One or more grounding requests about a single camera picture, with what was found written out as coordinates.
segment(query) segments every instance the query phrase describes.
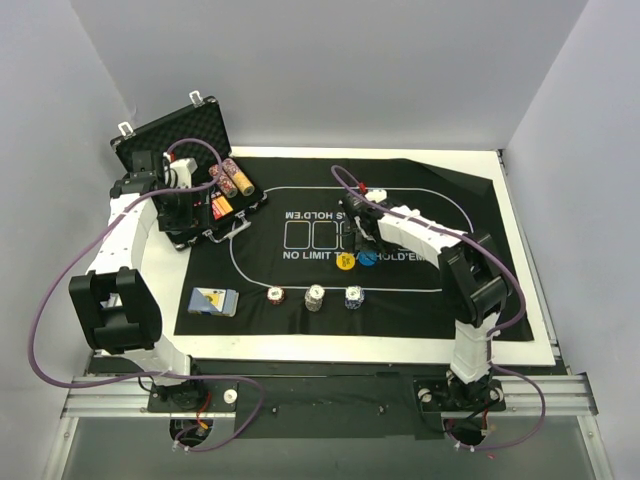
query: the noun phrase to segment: white wall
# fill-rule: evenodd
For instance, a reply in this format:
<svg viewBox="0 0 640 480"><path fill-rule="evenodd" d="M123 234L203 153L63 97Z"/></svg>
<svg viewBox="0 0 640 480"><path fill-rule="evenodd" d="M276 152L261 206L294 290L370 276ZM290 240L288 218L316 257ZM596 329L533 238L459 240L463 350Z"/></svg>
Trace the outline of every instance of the white wall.
<svg viewBox="0 0 640 480"><path fill-rule="evenodd" d="M4 2L0 27L0 478L34 480L66 391L32 374L27 331L54 274L106 223L122 173L108 140L126 111L67 2ZM38 342L41 365L60 379L88 354L67 284Z"/></svg>
<svg viewBox="0 0 640 480"><path fill-rule="evenodd" d="M235 145L504 147L586 0L71 0L140 125L217 96Z"/></svg>
<svg viewBox="0 0 640 480"><path fill-rule="evenodd" d="M619 479L640 471L640 3L591 0L507 148L565 358Z"/></svg>

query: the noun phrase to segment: white table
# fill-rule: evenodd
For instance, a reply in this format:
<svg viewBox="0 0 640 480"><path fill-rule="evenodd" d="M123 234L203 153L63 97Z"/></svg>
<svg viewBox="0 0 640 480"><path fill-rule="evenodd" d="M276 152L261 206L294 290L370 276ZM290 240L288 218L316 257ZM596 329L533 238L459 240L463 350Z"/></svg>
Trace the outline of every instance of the white table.
<svg viewBox="0 0 640 480"><path fill-rule="evenodd" d="M239 158L367 158L382 161L408 158L491 179L516 274L527 298L528 319L534 338L530 342L495 342L494 361L502 365L555 363L540 300L495 152L235 147L233 154ZM162 310L165 336L194 358L414 364L448 364L451 359L453 340L442 339L319 335L176 336L173 332L189 255L189 250L176 252L166 236L158 231L156 224L147 243L142 275Z"/></svg>

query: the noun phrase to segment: open black case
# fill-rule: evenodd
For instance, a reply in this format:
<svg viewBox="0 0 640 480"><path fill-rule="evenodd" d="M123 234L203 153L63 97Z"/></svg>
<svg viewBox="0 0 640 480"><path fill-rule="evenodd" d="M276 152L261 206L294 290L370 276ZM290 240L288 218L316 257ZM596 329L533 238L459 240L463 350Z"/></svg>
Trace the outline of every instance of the open black case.
<svg viewBox="0 0 640 480"><path fill-rule="evenodd" d="M222 159L232 156L231 144L222 119L220 104L214 97L202 98L195 91L189 94L191 105L148 123L135 130L125 122L118 125L122 135L111 140L111 147L127 169L131 172L132 155L137 151L151 150L165 152L167 148L183 138L198 138L211 144ZM214 155L205 147L196 143L187 143L177 147L175 158L195 158L198 168L192 174L194 186L211 180L209 167L216 163ZM167 231L167 236L174 246L181 250L195 245L202 238L207 237L214 242L222 242L249 227L245 217L256 211L265 201L266 194L251 177L251 172L242 165L242 161L234 159L245 175L255 186L255 191L249 196L241 194L227 198L233 211L221 218L215 219L211 207L211 195L218 190L194 193L193 218L179 229ZM239 226L232 230L236 222Z"/></svg>

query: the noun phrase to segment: yellow poker chip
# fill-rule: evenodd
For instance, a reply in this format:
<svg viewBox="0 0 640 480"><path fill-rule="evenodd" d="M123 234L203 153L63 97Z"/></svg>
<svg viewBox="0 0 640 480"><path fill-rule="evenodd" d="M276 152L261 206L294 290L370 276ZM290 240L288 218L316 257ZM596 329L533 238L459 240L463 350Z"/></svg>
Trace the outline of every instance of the yellow poker chip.
<svg viewBox="0 0 640 480"><path fill-rule="evenodd" d="M336 257L336 265L340 270L351 270L356 266L356 257L347 252L342 252Z"/></svg>

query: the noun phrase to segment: poker mat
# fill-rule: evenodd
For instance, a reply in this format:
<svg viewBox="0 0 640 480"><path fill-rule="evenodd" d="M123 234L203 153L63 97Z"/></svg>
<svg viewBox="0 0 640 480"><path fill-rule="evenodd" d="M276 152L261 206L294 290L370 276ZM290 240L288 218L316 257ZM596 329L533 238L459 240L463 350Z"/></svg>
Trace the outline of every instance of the poker mat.
<svg viewBox="0 0 640 480"><path fill-rule="evenodd" d="M348 271L336 256L345 243L344 196L330 167L345 167L368 188L388 195L446 227L488 231L499 257L514 271L500 208L491 180L404 159L236 158L261 188L267 203L247 218L249 229L232 241L193 247L180 299L175 335L364 335L453 339L454 319L440 292L438 269L409 251L379 255L373 265L359 261ZM322 308L304 305L307 287L326 293ZM267 288L282 286L280 305L267 300ZM357 310L344 304L344 288L364 288ZM233 317L187 311L195 287L239 292ZM509 297L499 323L518 311ZM526 317L503 331L500 340L533 340Z"/></svg>

